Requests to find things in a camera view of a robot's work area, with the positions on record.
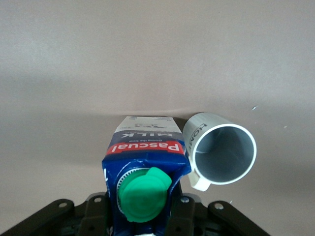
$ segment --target pascual logo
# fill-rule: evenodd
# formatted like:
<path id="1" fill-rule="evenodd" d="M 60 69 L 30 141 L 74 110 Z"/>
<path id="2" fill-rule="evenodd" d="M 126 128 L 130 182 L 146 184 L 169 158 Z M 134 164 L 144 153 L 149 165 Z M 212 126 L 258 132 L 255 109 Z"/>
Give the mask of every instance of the pascual logo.
<path id="1" fill-rule="evenodd" d="M 195 131 L 193 132 L 193 134 L 190 137 L 189 140 L 189 150 L 191 150 L 191 146 L 192 146 L 192 142 L 195 140 L 195 137 L 199 134 L 199 132 L 204 128 L 207 127 L 207 125 L 205 123 L 201 124 L 198 128 L 195 129 Z"/>
<path id="2" fill-rule="evenodd" d="M 139 150 L 165 150 L 171 153 L 184 154 L 182 145 L 177 141 L 166 142 L 143 142 L 143 143 L 118 143 L 111 146 L 108 154 L 121 153 L 123 151 L 139 151 Z"/>

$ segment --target gray wall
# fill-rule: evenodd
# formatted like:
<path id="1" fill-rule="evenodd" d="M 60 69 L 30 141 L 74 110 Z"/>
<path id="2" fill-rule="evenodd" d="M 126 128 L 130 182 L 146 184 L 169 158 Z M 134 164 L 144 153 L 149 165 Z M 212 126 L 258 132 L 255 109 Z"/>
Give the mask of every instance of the gray wall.
<path id="1" fill-rule="evenodd" d="M 106 191 L 125 115 L 209 111 L 250 130 L 242 180 L 197 193 L 274 236 L 315 231 L 315 1 L 0 2 L 0 232 Z"/>

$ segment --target white mug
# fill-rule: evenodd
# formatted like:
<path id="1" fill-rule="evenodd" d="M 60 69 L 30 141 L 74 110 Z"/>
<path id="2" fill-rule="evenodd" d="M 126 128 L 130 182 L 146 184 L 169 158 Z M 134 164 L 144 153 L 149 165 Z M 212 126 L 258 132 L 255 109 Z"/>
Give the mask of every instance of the white mug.
<path id="1" fill-rule="evenodd" d="M 193 188 L 206 191 L 210 184 L 229 184 L 244 177 L 257 153 L 252 134 L 244 127 L 212 113 L 199 113 L 184 126 Z"/>

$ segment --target green screw cap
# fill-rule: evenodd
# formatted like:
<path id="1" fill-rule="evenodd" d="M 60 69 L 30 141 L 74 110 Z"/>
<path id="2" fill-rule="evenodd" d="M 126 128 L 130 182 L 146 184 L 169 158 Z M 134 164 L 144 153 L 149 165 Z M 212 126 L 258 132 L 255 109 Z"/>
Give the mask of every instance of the green screw cap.
<path id="1" fill-rule="evenodd" d="M 121 209 L 129 222 L 143 223 L 157 217 L 165 206 L 172 179 L 152 167 L 127 176 L 118 189 Z"/>

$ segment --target black plastic mount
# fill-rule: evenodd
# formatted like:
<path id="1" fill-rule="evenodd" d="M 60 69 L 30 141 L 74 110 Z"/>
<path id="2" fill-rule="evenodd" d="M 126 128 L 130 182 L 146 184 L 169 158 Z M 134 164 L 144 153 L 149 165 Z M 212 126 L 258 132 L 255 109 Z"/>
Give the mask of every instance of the black plastic mount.
<path id="1" fill-rule="evenodd" d="M 1 236 L 110 236 L 113 228 L 107 194 L 90 197 L 74 206 L 56 200 Z M 231 204 L 223 201 L 205 207 L 180 196 L 172 204 L 165 236 L 269 236 Z"/>

